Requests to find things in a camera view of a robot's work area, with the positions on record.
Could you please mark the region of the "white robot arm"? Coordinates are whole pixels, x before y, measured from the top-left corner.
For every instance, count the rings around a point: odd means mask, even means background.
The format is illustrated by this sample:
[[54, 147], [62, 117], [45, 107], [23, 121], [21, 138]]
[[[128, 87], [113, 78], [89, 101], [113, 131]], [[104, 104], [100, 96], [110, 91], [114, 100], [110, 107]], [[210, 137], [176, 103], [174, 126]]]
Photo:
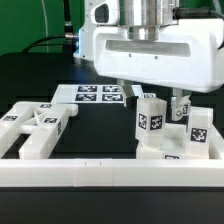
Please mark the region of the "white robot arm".
[[84, 0], [74, 58], [101, 76], [173, 89], [172, 118], [192, 91], [224, 85], [224, 15], [179, 0]]

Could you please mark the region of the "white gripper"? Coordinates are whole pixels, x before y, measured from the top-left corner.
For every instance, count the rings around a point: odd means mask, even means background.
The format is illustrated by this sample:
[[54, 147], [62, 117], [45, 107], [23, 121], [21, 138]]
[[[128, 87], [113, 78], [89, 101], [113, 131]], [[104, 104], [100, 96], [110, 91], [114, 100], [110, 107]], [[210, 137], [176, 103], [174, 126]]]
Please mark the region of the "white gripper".
[[125, 28], [102, 26], [93, 35], [94, 67], [118, 79], [127, 109], [137, 105], [132, 81], [174, 88], [171, 115], [179, 121], [184, 104], [191, 106], [190, 91], [206, 93], [224, 85], [223, 41], [221, 19], [182, 19], [162, 27], [156, 41], [130, 40]]

